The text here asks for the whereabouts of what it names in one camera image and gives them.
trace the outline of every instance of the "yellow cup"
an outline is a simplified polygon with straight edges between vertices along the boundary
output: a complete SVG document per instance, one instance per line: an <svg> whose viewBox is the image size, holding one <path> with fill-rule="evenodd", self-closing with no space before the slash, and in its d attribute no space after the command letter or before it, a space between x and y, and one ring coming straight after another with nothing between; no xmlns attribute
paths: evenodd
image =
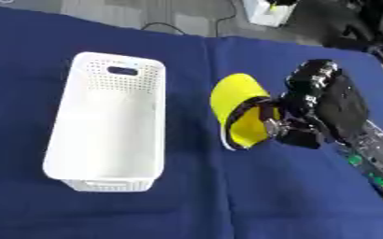
<svg viewBox="0 0 383 239"><path fill-rule="evenodd" d="M211 93L210 105L220 122L223 145L231 150L251 148L268 139L265 116L279 119L270 103L270 94L252 76L238 73L222 79Z"/></svg>

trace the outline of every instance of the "table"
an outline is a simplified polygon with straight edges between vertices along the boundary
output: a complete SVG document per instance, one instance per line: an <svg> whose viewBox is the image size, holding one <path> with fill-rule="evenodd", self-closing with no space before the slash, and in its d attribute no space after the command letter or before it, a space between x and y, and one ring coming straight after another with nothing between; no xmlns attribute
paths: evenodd
<svg viewBox="0 0 383 239"><path fill-rule="evenodd" d="M166 164L143 193L76 192L41 164L71 59L97 51L167 68ZM383 201L328 146L231 152L208 97L253 75L273 95L301 62L337 61L383 128L383 70L359 52L121 29L0 8L0 238L383 238Z"/></svg>

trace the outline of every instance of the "white object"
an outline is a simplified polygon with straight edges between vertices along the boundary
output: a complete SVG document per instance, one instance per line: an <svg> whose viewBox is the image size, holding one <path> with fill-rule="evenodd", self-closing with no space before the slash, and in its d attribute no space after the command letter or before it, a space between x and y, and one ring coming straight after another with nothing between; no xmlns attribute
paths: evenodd
<svg viewBox="0 0 383 239"><path fill-rule="evenodd" d="M244 0L248 21L253 24L278 27L288 21L296 4L272 7L264 0Z"/></svg>
<svg viewBox="0 0 383 239"><path fill-rule="evenodd" d="M14 0L0 0L1 4L11 4L13 2L14 2Z"/></svg>
<svg viewBox="0 0 383 239"><path fill-rule="evenodd" d="M43 169L74 190L148 190L163 171L164 118L162 63L80 53L72 62Z"/></svg>

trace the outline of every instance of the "robotic hand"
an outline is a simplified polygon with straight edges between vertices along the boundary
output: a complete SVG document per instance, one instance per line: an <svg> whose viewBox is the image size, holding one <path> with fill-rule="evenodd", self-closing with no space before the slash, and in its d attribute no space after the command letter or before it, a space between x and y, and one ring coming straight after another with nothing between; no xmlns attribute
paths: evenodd
<svg viewBox="0 0 383 239"><path fill-rule="evenodd" d="M335 144L383 196L383 131L368 120L368 107L344 70L331 60L310 60L285 84L287 91L273 99L248 75L220 81L211 106L223 145L251 148L270 138L313 149Z"/></svg>

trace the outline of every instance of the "black cable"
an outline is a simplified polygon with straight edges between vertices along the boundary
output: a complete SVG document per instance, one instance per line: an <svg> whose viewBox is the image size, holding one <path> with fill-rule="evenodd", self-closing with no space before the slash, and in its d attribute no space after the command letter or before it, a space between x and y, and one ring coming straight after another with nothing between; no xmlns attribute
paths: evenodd
<svg viewBox="0 0 383 239"><path fill-rule="evenodd" d="M221 21L226 21L226 20L229 20L229 19L233 19L236 17L236 6L233 2L233 0L228 0L229 3L231 4L231 7L233 8L233 14L231 16L228 16L228 17L225 17L225 18L221 18L221 19L217 19L215 21L215 37L219 37L220 36L220 22Z"/></svg>
<svg viewBox="0 0 383 239"><path fill-rule="evenodd" d="M149 27L152 26L152 25L164 25L164 26L168 26L168 27L171 27L171 28L175 29L176 31L182 33L183 35L186 35L186 33L185 33L183 30L179 29L179 28L176 27L175 25L172 25L172 24L169 24L169 23L165 23L165 22L158 22L158 21L156 21L156 22L150 22L150 23L145 24L145 25L141 28L141 30L146 30L147 28L149 28Z"/></svg>
<svg viewBox="0 0 383 239"><path fill-rule="evenodd" d="M221 21L227 21L229 19L233 19L233 18L236 17L237 10L236 10L236 6L235 6L233 0L228 0L228 2L229 2L229 4L231 5L231 7L233 9L233 14L228 16L228 17L221 18L221 19L216 19L215 20L215 37L219 37L220 36L220 29L219 28L220 28L220 22ZM184 32L183 30L179 29L175 25L172 25L172 24L169 24L169 23L166 23L166 22L159 22L159 21L149 22L149 23L145 24L141 28L141 30L146 30L147 28L149 28L152 25L164 25L164 26L168 26L168 27L171 27L171 28L175 29L176 31L182 33L183 35L187 35L186 32Z"/></svg>

